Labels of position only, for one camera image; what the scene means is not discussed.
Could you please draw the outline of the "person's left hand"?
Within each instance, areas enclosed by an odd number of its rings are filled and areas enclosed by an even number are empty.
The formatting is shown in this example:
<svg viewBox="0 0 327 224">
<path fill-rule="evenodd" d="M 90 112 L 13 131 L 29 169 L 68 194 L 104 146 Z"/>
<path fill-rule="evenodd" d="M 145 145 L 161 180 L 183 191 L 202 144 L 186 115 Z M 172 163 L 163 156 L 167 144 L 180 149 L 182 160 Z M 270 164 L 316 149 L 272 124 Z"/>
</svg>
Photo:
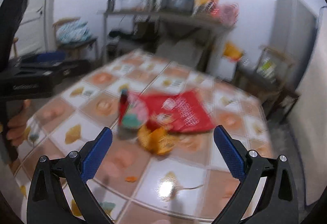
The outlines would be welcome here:
<svg viewBox="0 0 327 224">
<path fill-rule="evenodd" d="M 27 128 L 27 121 L 29 119 L 29 107 L 31 101 L 29 99 L 23 101 L 22 110 L 8 122 L 7 139 L 11 145 L 18 147 L 25 140 L 24 132 Z"/>
</svg>

